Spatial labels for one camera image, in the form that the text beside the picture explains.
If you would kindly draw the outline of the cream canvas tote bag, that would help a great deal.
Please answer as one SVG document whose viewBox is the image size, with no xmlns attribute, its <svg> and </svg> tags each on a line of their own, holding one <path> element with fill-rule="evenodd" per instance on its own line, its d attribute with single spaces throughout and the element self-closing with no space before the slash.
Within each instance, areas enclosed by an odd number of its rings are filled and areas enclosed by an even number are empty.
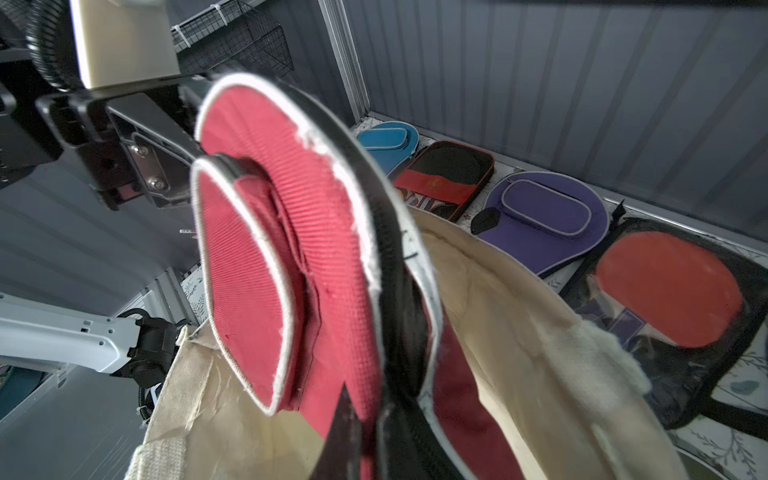
<svg viewBox="0 0 768 480">
<path fill-rule="evenodd" d="M 481 479 L 683 479 L 639 364 L 542 280 L 435 215 L 413 212 L 451 326 L 511 466 L 473 443 Z M 305 479 L 335 447 L 296 413 L 267 417 L 209 326 L 184 333 L 130 479 Z"/>
</svg>

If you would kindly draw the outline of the red black mesh paddle set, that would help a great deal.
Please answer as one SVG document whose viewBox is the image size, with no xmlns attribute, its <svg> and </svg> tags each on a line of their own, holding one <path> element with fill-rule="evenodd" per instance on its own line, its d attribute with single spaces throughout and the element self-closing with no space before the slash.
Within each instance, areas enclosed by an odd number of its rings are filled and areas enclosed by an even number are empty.
<svg viewBox="0 0 768 480">
<path fill-rule="evenodd" d="M 403 201 L 456 223 L 491 179 L 495 158 L 465 144 L 436 141 L 394 179 Z"/>
</svg>

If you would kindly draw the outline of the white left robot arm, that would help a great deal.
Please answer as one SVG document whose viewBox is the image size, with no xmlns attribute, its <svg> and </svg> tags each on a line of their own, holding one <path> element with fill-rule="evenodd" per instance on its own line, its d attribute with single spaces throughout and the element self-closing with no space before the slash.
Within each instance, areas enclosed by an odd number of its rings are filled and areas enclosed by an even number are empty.
<svg viewBox="0 0 768 480">
<path fill-rule="evenodd" d="M 69 157 L 99 203 L 190 203 L 200 154 L 191 135 L 206 76 L 181 72 L 162 1 L 5 1 L 1 5 L 1 189 Z M 1 353 L 163 380 L 175 326 L 1 296 Z"/>
</svg>

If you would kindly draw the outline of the maroon paddle case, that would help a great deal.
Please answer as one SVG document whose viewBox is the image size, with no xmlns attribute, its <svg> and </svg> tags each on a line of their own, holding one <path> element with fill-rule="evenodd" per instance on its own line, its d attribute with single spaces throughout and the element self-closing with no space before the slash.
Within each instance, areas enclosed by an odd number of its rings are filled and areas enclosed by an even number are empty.
<svg viewBox="0 0 768 480">
<path fill-rule="evenodd" d="M 216 80 L 190 186 L 209 322 L 268 417 L 323 438 L 346 386 L 360 479 L 481 479 L 513 455 L 481 402 L 413 217 L 326 107 L 248 73 Z"/>
</svg>

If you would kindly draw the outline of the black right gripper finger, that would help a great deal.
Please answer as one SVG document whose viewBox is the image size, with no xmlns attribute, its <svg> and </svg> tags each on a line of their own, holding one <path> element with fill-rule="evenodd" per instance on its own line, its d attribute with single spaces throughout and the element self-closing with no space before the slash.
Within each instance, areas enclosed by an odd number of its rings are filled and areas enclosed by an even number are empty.
<svg viewBox="0 0 768 480">
<path fill-rule="evenodd" d="M 310 479 L 359 480 L 362 441 L 362 423 L 346 386 L 343 386 L 330 430 Z"/>
</svg>

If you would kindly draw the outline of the purple paddle case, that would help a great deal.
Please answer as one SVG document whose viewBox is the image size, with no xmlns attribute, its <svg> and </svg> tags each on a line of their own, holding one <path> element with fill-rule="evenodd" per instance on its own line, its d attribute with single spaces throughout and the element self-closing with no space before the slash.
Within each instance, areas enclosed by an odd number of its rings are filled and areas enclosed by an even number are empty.
<svg viewBox="0 0 768 480">
<path fill-rule="evenodd" d="M 596 247 L 610 223 L 602 199 L 583 182 L 518 172 L 494 186 L 470 231 L 544 278 Z"/>
</svg>

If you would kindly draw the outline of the clear ping pong paddle set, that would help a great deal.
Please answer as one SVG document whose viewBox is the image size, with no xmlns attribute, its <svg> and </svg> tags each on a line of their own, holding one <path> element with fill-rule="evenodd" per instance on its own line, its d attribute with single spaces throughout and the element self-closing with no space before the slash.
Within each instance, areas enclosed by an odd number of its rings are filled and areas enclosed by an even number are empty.
<svg viewBox="0 0 768 480">
<path fill-rule="evenodd" d="M 766 414 L 712 397 L 766 320 L 766 268 L 618 205 L 560 295 L 640 364 L 651 384 L 644 398 L 663 427 L 704 415 L 767 437 Z"/>
</svg>

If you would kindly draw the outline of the blue paddle case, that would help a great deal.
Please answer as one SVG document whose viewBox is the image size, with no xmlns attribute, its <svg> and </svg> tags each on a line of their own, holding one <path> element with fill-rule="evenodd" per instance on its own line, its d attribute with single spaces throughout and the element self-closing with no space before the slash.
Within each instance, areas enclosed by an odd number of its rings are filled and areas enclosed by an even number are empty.
<svg viewBox="0 0 768 480">
<path fill-rule="evenodd" d="M 357 140 L 374 158 L 381 169 L 392 173 L 417 150 L 420 135 L 410 124 L 388 121 L 362 131 Z"/>
</svg>

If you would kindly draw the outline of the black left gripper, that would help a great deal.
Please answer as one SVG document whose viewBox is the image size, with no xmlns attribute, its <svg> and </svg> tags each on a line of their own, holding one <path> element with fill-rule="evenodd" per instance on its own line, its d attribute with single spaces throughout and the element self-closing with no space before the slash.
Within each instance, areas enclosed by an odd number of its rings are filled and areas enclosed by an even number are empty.
<svg viewBox="0 0 768 480">
<path fill-rule="evenodd" d="M 162 1 L 5 1 L 1 183 L 69 154 L 110 209 L 186 205 L 208 84 L 180 71 Z"/>
</svg>

